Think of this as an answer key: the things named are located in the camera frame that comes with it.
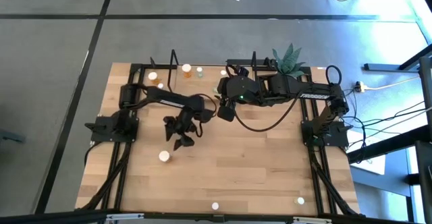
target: potted plant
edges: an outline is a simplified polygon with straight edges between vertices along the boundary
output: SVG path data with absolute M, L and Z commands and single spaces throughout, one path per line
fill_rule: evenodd
M 279 58 L 275 49 L 273 49 L 273 56 L 276 60 L 276 70 L 278 73 L 285 76 L 292 76 L 293 78 L 297 78 L 299 76 L 304 75 L 302 71 L 300 71 L 300 66 L 306 62 L 297 63 L 298 56 L 300 55 L 302 48 L 294 50 L 294 46 L 290 44 L 288 49 L 285 52 L 285 55 L 282 59 Z

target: wooden table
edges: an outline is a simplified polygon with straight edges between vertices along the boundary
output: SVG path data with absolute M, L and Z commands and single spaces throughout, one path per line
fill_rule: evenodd
M 127 63 L 113 64 L 101 106 L 102 115 L 111 115 L 118 110 L 119 88 L 127 83 L 129 69 Z M 224 67 L 204 66 L 203 78 L 195 74 L 185 78 L 180 68 L 173 70 L 171 88 L 180 94 L 205 93 L 213 97 L 221 69 Z M 311 70 L 315 82 L 325 82 L 325 68 L 312 67 Z M 151 71 L 146 70 L 146 85 L 151 84 L 147 79 Z M 167 89 L 168 70 L 155 71 Z M 192 66 L 192 71 L 196 71 L 195 66 Z M 323 102 L 319 101 L 318 106 L 321 112 Z M 206 107 L 212 109 L 214 106 L 208 102 Z M 265 128 L 275 123 L 288 107 L 289 103 L 273 107 L 238 105 L 236 110 L 250 127 Z M 179 112 L 179 109 L 160 104 L 151 104 L 138 111 L 140 125 L 132 145 L 121 200 L 122 211 L 317 214 L 311 167 L 300 130 L 300 102 L 276 128 L 267 132 L 251 132 L 236 120 L 228 122 L 215 117 L 203 124 L 202 138 L 189 134 L 195 140 L 195 146 L 181 147 L 173 152 L 173 143 L 178 137 L 174 135 L 169 142 L 165 141 L 163 117 L 177 116 Z M 84 206 L 105 181 L 112 149 L 113 143 L 106 142 L 89 154 L 77 208 Z M 162 163 L 159 160 L 162 150 L 173 152 L 172 161 Z M 346 155 L 338 148 L 327 147 L 326 150 L 334 186 L 350 207 L 359 211 Z M 114 183 L 109 207 L 113 206 L 116 189 Z M 329 212 L 322 183 L 321 192 L 325 211 Z M 297 197 L 305 199 L 304 205 L 294 203 Z M 211 208 L 213 202 L 219 203 L 217 212 Z

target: gray floor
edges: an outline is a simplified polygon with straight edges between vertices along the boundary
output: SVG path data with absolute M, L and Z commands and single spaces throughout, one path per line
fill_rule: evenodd
M 0 0 L 0 13 L 99 13 L 102 3 Z M 412 14 L 405 0 L 112 0 L 108 12 Z M 28 139 L 25 144 L 0 144 L 0 188 L 7 190 L 1 194 L 1 216 L 28 214 L 34 208 L 94 26 L 93 20 L 0 20 L 0 128 Z M 253 51 L 258 58 L 271 57 L 272 48 L 283 53 L 290 43 L 302 47 L 300 60 L 307 65 L 340 67 L 344 88 L 357 80 L 381 86 L 412 77 L 364 72 L 361 66 L 401 63 L 427 46 L 414 22 L 105 20 L 47 211 L 74 208 L 90 139 L 84 123 L 94 121 L 99 111 L 111 63 L 148 63 L 150 56 L 167 63 L 175 49 L 180 63 L 223 64 L 226 59 L 250 58 Z M 421 86 L 415 80 L 357 99 L 361 119 L 387 117 L 422 101 Z M 413 127 L 408 123 L 397 130 Z M 356 190 L 366 215 L 405 218 L 371 210 L 389 201 L 386 193 L 363 186 Z

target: black stand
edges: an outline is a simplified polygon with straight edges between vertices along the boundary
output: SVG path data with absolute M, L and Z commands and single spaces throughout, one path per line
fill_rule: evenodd
M 302 135 L 304 144 L 307 146 L 348 146 L 348 138 L 343 122 L 334 121 L 329 125 L 329 135 L 324 138 L 313 137 L 313 122 L 302 121 Z
M 378 63 L 366 63 L 364 70 L 371 72 L 419 72 L 419 59 L 423 56 L 428 55 L 432 52 L 432 44 L 418 52 L 416 55 L 411 57 L 402 65 L 389 65 L 389 64 L 378 64 Z
M 432 107 L 432 58 L 421 57 L 420 78 L 425 98 L 425 108 Z M 421 186 L 423 210 L 426 223 L 432 223 L 432 111 L 426 112 L 428 124 L 387 140 L 366 146 L 363 149 L 348 153 L 350 163 L 359 160 L 372 159 L 381 155 L 408 148 L 416 147 L 418 174 L 409 174 L 405 177 L 409 185 Z

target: black metal frame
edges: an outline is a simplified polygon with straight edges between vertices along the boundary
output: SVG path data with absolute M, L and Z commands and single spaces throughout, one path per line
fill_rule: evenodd
M 418 67 L 418 73 L 421 78 L 425 108 L 428 109 L 432 107 L 432 57 L 421 57 L 419 62 L 420 66 Z M 401 179 L 401 181 L 404 181 L 409 186 L 420 184 L 425 220 L 426 223 L 432 223 L 432 174 L 428 174 L 429 170 L 427 169 L 428 167 L 432 168 L 432 161 L 430 160 L 430 156 L 432 155 L 432 145 L 430 144 L 430 142 L 432 142 L 432 112 L 428 111 L 426 114 L 428 122 L 427 125 L 410 130 L 409 132 L 405 132 L 387 140 L 371 144 L 364 149 L 349 152 L 348 158 L 350 163 L 355 163 L 359 160 L 372 159 L 397 150 L 415 146 L 418 171 L 420 174 L 408 174 L 404 179 Z M 407 196 L 406 202 L 408 218 L 410 221 L 414 221 L 414 204 L 412 197 Z
M 389 65 L 389 64 L 379 64 L 379 63 L 366 63 L 364 70 L 371 72 L 412 72 L 418 73 L 420 66 L 419 59 L 432 53 L 432 44 L 428 45 L 422 51 L 418 52 L 416 55 L 411 57 L 402 65 Z
M 258 71 L 275 71 L 275 68 L 269 63 L 268 60 L 256 60 L 256 54 L 253 53 L 252 56 L 252 63 L 249 60 L 227 60 L 227 64 L 232 64 L 235 62 L 236 65 L 251 65 L 252 70 L 254 70 L 254 74 L 257 75 Z M 145 69 L 151 68 L 151 69 L 168 69 L 169 70 L 169 78 L 168 78 L 168 88 L 171 90 L 170 82 L 171 82 L 171 71 L 172 69 L 177 69 L 177 66 L 179 65 L 178 59 L 176 56 L 176 52 L 174 50 L 171 50 L 171 59 L 169 65 L 156 65 L 153 58 L 151 58 L 151 64 L 144 65 L 144 64 L 132 64 L 130 68 L 130 75 L 128 78 L 128 82 L 133 82 L 134 76 L 137 72 L 139 72 L 139 82 L 143 82 L 144 80 L 144 73 Z M 301 70 L 309 74 L 306 78 L 308 82 L 312 82 L 311 78 L 311 70 L 309 67 L 302 67 Z M 307 106 L 306 101 L 304 99 L 300 99 L 300 103 L 302 106 L 302 115 L 303 120 L 308 120 L 308 112 L 307 112 Z M 318 116 L 318 108 L 316 101 L 311 101 L 311 106 L 313 109 L 313 116 Z M 0 218 L 0 223 L 92 223 L 97 221 L 98 223 L 103 223 L 106 220 L 109 220 L 108 215 L 112 214 L 120 214 L 124 213 L 120 211 L 120 204 L 122 199 L 122 192 L 124 188 L 124 183 L 126 180 L 126 171 L 127 171 L 127 161 L 129 160 L 129 154 L 130 154 L 130 145 L 131 142 L 126 142 L 126 144 L 129 144 L 129 147 L 125 147 L 125 150 L 127 152 L 123 153 L 122 158 L 125 157 L 126 164 L 120 171 L 120 177 L 119 177 L 119 183 L 117 187 L 117 192 L 115 196 L 115 204 L 113 209 L 108 209 L 108 199 L 109 199 L 109 191 L 105 193 L 105 195 L 102 197 L 102 206 L 101 210 L 92 210 L 92 209 L 78 209 L 74 212 L 68 212 L 68 213 L 50 213 L 50 214 L 36 214 L 36 215 L 26 215 L 26 216 L 18 216 L 18 217 L 4 217 Z M 113 167 L 115 163 L 117 162 L 118 153 L 119 153 L 119 145 L 120 142 L 115 142 L 113 147 L 113 152 L 111 155 L 111 162 L 109 167 L 109 173 L 107 176 L 110 176 L 110 173 L 113 173 L 113 169 L 117 167 Z M 323 171 L 317 171 L 316 165 L 313 163 L 314 161 L 317 161 L 317 158 L 315 156 L 315 150 L 313 149 L 313 146 L 307 146 L 309 158 L 310 158 L 310 169 L 312 172 L 312 178 L 313 178 L 313 187 L 315 191 L 315 200 L 317 203 L 317 213 L 318 215 L 313 217 L 299 217 L 299 216 L 293 216 L 293 215 L 223 215 L 223 214 L 186 214 L 186 213 L 137 213 L 137 216 L 139 218 L 145 218 L 145 219 L 188 219 L 188 220 L 195 220 L 195 221 L 212 221 L 216 223 L 222 223 L 226 221 L 282 221 L 285 223 L 294 223 L 294 222 L 305 222 L 306 219 L 327 219 L 328 222 L 332 223 L 358 223 L 358 224 L 365 224 L 365 223 L 406 223 L 406 222 L 399 222 L 399 221 L 388 221 L 388 220 L 381 220 L 381 219 L 372 219 L 367 218 L 362 215 L 351 215 L 351 212 L 344 213 L 345 215 L 338 215 L 337 209 L 335 206 L 335 200 L 332 198 L 332 196 L 339 196 L 337 193 L 337 190 L 333 188 L 327 187 L 327 195 L 329 197 L 329 207 L 331 213 L 324 213 L 323 208 L 323 201 L 321 197 L 321 187 L 319 183 L 319 177 L 321 180 L 326 181 L 325 185 L 329 186 L 331 185 L 330 178 L 330 172 L 327 162 L 327 155 L 325 154 L 325 147 L 320 148 L 320 154 L 321 154 L 321 162 L 323 164 Z
M 94 28 L 90 44 L 88 46 L 88 55 L 85 59 L 82 72 L 79 75 L 78 83 L 75 87 L 72 100 L 67 109 L 59 137 L 55 144 L 55 152 L 53 154 L 53 160 L 51 161 L 47 176 L 44 180 L 43 188 L 40 193 L 37 206 L 35 209 L 36 214 L 45 212 L 51 190 L 54 185 L 54 181 L 59 170 L 61 158 L 65 150 L 65 146 L 68 141 L 68 136 L 72 128 L 72 122 L 74 120 L 76 110 L 78 108 L 78 102 L 81 97 L 84 83 L 86 81 L 88 71 L 92 62 L 92 57 L 95 53 L 99 35 L 101 33 L 103 22 L 108 20 L 151 20 L 151 19 L 255 19 L 255 20 L 267 20 L 267 19 L 278 19 L 278 20 L 346 20 L 346 21 L 377 21 L 377 22 L 415 22 L 414 16 L 399 16 L 398 18 L 387 19 L 379 15 L 366 15 L 366 16 L 350 16 L 350 15 L 263 15 L 263 14 L 107 14 L 107 9 L 111 0 L 104 0 L 103 6 L 100 13 L 98 14 L 29 14 L 29 13 L 2 13 L 0 19 L 4 20 L 96 20 L 97 24 Z M 261 68 L 261 70 L 271 70 L 270 68 Z M 113 155 L 118 155 L 119 143 L 114 143 Z M 117 161 L 118 157 L 113 157 L 110 163 L 110 170 L 112 171 L 113 164 Z M 107 205 L 108 197 L 104 197 L 103 206 Z

